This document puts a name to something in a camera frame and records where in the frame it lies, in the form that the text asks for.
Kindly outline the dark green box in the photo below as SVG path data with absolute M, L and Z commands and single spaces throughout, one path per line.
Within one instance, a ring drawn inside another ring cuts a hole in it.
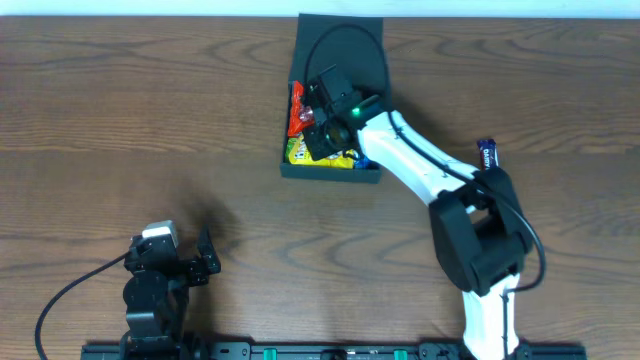
M 382 93 L 385 90 L 384 61 L 377 47 L 383 43 L 383 30 L 383 20 L 376 17 L 299 15 L 288 93 L 291 94 L 294 81 L 302 82 L 306 76 L 313 78 L 332 65 L 336 65 L 354 86 Z M 306 65 L 310 66 L 307 75 L 304 73 Z M 380 166 L 373 162 L 369 169 L 291 165 L 285 158 L 288 140 L 288 137 L 283 140 L 279 165 L 284 178 L 370 184 L 380 181 Z

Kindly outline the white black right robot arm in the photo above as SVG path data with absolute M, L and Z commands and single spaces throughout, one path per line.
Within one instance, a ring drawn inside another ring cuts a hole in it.
M 378 96 L 307 97 L 311 154 L 356 150 L 389 170 L 427 206 L 437 260 L 462 292 L 463 342 L 476 359 L 508 359 L 520 344 L 514 297 L 533 237 L 509 176 L 461 162 L 414 130 Z

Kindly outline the yellow Hacks candy bag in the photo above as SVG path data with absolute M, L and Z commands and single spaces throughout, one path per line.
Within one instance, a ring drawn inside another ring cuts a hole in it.
M 289 164 L 295 166 L 353 169 L 356 163 L 354 156 L 355 152 L 349 150 L 346 153 L 338 152 L 320 160 L 313 160 L 302 134 L 295 138 L 290 138 L 285 151 L 286 160 Z

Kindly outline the red Hacks candy bag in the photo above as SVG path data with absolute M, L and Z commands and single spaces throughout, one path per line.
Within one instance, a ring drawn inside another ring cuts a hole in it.
M 297 137 L 305 128 L 315 124 L 313 110 L 303 103 L 304 86 L 294 81 L 291 88 L 289 125 L 287 135 L 289 138 Z

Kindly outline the purple Dairy Milk bar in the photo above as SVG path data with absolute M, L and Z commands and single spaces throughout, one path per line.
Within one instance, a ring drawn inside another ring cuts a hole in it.
M 478 140 L 477 146 L 483 170 L 488 170 L 499 166 L 497 143 L 494 139 Z

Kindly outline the blue Oreo cookie pack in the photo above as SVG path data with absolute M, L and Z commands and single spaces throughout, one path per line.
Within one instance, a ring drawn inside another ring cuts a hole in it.
M 369 169 L 371 167 L 371 160 L 366 156 L 362 156 L 361 158 L 354 161 L 354 169 Z

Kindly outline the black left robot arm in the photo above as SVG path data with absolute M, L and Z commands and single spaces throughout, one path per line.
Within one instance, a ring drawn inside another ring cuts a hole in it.
M 170 220 L 148 225 L 131 240 L 124 267 L 132 278 L 123 290 L 131 340 L 128 356 L 167 359 L 197 354 L 197 340 L 184 335 L 189 290 L 208 284 L 209 277 L 221 271 L 221 263 L 207 226 L 196 241 L 196 256 L 182 259 L 177 247 Z

